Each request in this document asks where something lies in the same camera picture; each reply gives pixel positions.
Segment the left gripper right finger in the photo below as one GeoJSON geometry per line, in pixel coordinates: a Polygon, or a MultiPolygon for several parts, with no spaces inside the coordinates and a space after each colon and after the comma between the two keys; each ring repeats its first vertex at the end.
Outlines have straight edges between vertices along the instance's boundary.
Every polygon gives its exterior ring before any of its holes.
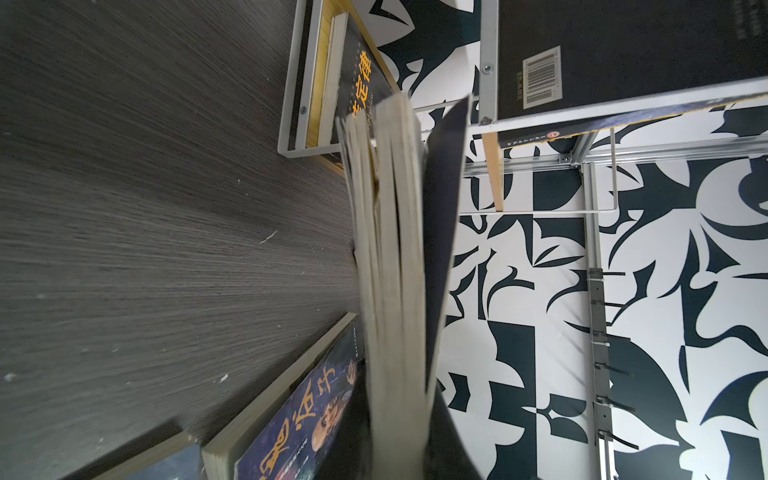
{"type": "Polygon", "coordinates": [[[425,450],[424,478],[435,480],[480,480],[451,419],[442,393],[435,391],[425,450]]]}

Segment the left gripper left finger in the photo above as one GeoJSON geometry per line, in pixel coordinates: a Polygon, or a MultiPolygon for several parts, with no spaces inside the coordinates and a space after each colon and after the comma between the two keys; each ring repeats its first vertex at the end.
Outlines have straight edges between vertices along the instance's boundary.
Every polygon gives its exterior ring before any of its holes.
{"type": "Polygon", "coordinates": [[[334,439],[319,463],[316,479],[367,479],[370,462],[370,413],[365,365],[348,367],[352,392],[336,428],[334,439]]]}

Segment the blue book yellow label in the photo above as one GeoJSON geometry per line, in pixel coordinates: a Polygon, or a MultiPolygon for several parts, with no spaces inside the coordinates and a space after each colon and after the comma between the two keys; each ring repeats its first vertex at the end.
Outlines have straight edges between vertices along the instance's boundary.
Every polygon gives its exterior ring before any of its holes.
{"type": "Polygon", "coordinates": [[[181,432],[96,476],[98,480],[190,480],[204,477],[201,447],[181,432]]]}

